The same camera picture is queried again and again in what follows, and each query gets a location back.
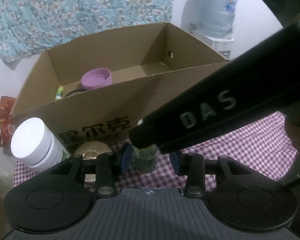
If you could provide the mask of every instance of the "purple container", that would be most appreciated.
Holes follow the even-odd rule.
[[[112,84],[111,71],[107,68],[95,68],[85,73],[81,85],[86,90],[106,87]]]

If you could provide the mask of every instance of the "metal pin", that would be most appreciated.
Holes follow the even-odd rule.
[[[99,192],[100,194],[102,194],[102,195],[109,195],[109,194],[111,194],[113,191],[114,191],[113,188],[107,187],[107,186],[106,186],[106,187],[101,187],[101,188],[98,189],[98,192]]]
[[[187,191],[190,194],[200,194],[200,193],[202,193],[202,188],[197,187],[197,186],[191,186],[191,187],[187,188]]]

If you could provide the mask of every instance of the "white container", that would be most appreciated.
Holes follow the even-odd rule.
[[[11,140],[12,154],[34,171],[42,172],[70,157],[69,152],[37,117],[24,121]]]
[[[192,32],[192,35],[195,36],[200,41],[207,44],[210,48],[221,53],[227,59],[230,58],[230,53],[234,45],[234,39],[219,39],[205,36],[201,30],[195,30]]]

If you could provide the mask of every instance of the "purple checkered cloth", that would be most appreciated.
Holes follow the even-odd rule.
[[[112,146],[117,152],[126,141]],[[276,112],[257,122],[251,123],[223,136],[183,149],[184,153],[198,153],[206,159],[216,160],[219,155],[228,155],[261,174],[279,180],[290,169],[297,151],[284,131],[284,116]],[[117,188],[142,187],[183,189],[186,176],[175,175],[169,155],[159,152],[158,167],[149,174],[140,174],[130,166],[117,182]],[[17,161],[13,186],[34,177],[37,173]],[[216,187],[214,175],[206,175],[206,190]]]

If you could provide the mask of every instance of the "floral curtain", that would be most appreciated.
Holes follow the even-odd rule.
[[[0,0],[0,56],[29,58],[82,35],[171,20],[173,0]]]

